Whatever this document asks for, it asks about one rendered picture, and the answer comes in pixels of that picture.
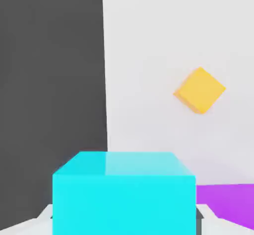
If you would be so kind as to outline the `small cyan cube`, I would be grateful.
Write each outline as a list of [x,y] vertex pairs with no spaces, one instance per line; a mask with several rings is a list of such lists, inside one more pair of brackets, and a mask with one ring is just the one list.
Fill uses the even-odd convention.
[[53,235],[196,235],[196,179],[171,152],[80,152],[52,202]]

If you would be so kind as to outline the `small yellow cube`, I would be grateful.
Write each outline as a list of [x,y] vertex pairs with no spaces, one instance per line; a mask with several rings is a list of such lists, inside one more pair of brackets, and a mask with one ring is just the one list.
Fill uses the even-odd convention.
[[226,90],[204,68],[195,69],[174,92],[174,96],[194,113],[204,114]]

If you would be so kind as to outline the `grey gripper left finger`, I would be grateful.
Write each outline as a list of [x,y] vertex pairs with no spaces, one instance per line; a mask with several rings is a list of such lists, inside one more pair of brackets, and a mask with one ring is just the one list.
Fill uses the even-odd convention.
[[0,231],[0,235],[53,235],[52,204],[40,213],[37,218],[29,219]]

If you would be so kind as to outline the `large purple box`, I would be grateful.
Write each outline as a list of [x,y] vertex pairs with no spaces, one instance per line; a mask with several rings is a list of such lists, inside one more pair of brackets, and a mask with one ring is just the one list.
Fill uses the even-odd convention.
[[196,202],[219,218],[254,230],[254,184],[198,185]]

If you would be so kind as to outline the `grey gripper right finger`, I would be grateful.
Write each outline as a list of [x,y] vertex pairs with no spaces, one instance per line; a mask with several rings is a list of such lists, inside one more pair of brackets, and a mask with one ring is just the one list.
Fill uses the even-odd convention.
[[206,204],[196,206],[203,215],[201,235],[254,235],[254,230],[218,218]]

